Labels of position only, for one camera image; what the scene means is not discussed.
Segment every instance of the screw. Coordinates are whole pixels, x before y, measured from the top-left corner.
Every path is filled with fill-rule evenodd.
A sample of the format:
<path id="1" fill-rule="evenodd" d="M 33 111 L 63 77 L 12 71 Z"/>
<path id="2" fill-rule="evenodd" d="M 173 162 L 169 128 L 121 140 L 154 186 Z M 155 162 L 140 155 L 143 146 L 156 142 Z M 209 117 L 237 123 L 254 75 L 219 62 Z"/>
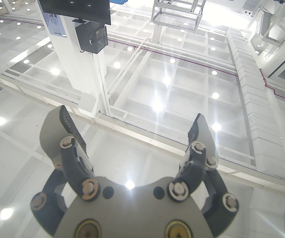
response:
<path id="1" fill-rule="evenodd" d="M 209 158 L 207 158 L 206 163 L 209 166 L 215 166 L 216 165 L 216 160 L 214 159 L 214 157 L 209 157 Z"/>
<path id="2" fill-rule="evenodd" d="M 175 195 L 184 195 L 185 189 L 181 183 L 176 182 L 175 185 L 173 186 L 173 192 Z"/>
<path id="3" fill-rule="evenodd" d="M 226 205 L 230 208 L 233 209 L 236 207 L 236 200 L 231 197 L 231 196 L 227 196 L 226 197 Z"/>

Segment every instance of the bolt head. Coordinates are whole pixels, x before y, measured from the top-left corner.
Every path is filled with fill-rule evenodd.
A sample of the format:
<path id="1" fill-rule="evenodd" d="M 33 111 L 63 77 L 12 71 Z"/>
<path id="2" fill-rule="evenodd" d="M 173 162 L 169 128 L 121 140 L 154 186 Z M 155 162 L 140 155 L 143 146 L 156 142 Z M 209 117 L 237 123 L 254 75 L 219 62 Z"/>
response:
<path id="1" fill-rule="evenodd" d="M 213 157 L 209 157 L 207 160 L 206 160 L 207 164 L 209 166 L 215 166 L 216 165 L 216 160 L 213 158 Z"/>
<path id="2" fill-rule="evenodd" d="M 226 205 L 230 208 L 230 209 L 233 209 L 236 207 L 236 200 L 231 197 L 231 196 L 228 196 L 226 198 Z"/>

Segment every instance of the white pillar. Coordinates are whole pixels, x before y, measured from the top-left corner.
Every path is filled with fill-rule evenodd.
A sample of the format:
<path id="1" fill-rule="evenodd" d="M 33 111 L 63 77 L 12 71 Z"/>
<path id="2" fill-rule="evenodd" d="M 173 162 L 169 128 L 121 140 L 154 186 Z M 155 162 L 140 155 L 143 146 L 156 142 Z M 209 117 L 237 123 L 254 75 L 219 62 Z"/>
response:
<path id="1" fill-rule="evenodd" d="M 155 24 L 154 34 L 152 36 L 153 43 L 159 43 L 160 36 L 161 36 L 162 25 Z"/>
<path id="2" fill-rule="evenodd" d="M 249 237 L 285 237 L 284 214 L 285 197 L 254 188 L 249 207 Z"/>
<path id="3" fill-rule="evenodd" d="M 2 2 L 3 2 L 3 4 L 4 4 L 4 7 L 5 7 L 7 13 L 8 13 L 8 14 L 13 14 L 13 11 L 12 11 L 12 9 L 11 9 L 11 6 L 10 6 L 8 0 L 2 0 Z"/>
<path id="4" fill-rule="evenodd" d="M 104 78 L 106 75 L 104 51 L 98 54 L 81 52 L 75 30 L 80 24 L 72 22 L 75 19 L 73 17 L 57 15 L 62 21 L 64 33 L 60 36 L 50 34 L 38 3 L 36 5 L 72 87 L 83 93 L 79 104 L 80 112 L 93 117 L 100 110 L 109 115 L 110 107 Z"/>
<path id="5" fill-rule="evenodd" d="M 285 178 L 285 149 L 268 89 L 241 32 L 228 28 L 226 33 L 244 96 L 256 170 Z"/>

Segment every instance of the red pipe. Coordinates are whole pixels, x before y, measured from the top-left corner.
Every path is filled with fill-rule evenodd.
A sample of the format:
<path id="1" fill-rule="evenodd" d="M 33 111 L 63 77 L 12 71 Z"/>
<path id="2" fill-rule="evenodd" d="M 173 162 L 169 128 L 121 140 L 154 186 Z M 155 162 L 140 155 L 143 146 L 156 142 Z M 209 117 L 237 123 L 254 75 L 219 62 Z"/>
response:
<path id="1" fill-rule="evenodd" d="M 269 88 L 269 89 L 271 89 L 271 90 L 273 90 L 274 95 L 279 96 L 279 97 L 285 99 L 284 96 L 279 95 L 279 94 L 276 93 L 275 88 L 270 87 L 269 85 L 267 85 L 267 81 L 266 81 L 266 78 L 265 78 L 265 76 L 264 76 L 264 74 L 263 74 L 263 72 L 262 72 L 262 69 L 260 68 L 259 71 L 261 72 L 261 75 L 263 76 L 263 80 L 264 80 L 264 83 L 265 83 L 265 87 L 266 87 L 266 88 Z"/>

